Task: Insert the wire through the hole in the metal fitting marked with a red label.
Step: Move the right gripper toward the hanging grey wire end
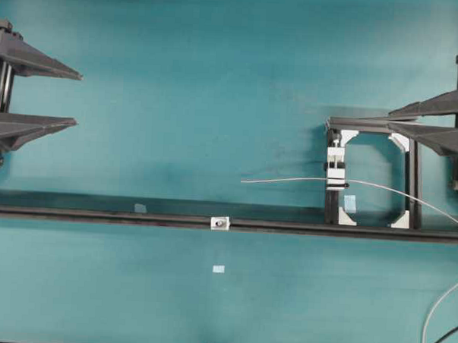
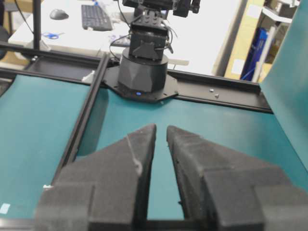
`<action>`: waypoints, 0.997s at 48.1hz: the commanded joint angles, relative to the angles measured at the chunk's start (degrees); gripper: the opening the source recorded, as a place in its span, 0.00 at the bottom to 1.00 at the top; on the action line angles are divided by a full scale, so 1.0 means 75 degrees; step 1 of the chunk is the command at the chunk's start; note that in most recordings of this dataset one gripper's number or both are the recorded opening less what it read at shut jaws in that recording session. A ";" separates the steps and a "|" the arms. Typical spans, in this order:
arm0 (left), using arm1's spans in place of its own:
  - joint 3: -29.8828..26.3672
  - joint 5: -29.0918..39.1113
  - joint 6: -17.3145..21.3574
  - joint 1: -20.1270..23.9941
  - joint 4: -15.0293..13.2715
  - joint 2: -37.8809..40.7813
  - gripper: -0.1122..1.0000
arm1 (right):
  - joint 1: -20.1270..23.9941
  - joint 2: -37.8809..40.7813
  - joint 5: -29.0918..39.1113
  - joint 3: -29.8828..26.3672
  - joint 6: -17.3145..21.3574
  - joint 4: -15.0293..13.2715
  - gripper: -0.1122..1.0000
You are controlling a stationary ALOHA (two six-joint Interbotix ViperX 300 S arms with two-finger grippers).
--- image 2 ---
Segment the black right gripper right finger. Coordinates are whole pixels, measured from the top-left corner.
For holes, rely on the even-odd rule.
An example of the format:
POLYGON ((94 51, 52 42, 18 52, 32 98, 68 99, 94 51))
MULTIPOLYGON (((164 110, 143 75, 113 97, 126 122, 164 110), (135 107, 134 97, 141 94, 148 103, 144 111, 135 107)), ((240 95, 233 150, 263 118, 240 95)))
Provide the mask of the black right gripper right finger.
POLYGON ((186 218, 219 231, 305 231, 308 194, 275 164, 168 126, 186 218))

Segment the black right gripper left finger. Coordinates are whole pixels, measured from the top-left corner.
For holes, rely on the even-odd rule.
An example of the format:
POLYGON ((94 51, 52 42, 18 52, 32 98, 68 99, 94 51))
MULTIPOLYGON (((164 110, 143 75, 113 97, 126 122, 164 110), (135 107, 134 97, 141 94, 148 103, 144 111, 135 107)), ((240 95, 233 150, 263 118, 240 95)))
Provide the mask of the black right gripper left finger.
POLYGON ((149 124, 60 172, 41 196, 37 231, 131 231, 147 219, 156 125, 149 124))

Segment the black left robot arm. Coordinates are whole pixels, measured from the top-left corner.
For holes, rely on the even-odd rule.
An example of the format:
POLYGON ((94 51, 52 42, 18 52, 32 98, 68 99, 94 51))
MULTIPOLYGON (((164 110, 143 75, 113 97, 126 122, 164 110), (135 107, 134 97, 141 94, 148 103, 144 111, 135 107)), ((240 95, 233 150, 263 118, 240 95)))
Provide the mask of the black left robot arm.
POLYGON ((141 92, 164 88, 168 58, 173 35, 164 24, 162 11, 173 11, 174 16, 187 17, 199 13, 198 0, 124 0, 124 6, 140 9, 141 14, 130 23, 130 45, 123 50, 119 66, 119 85, 141 92))

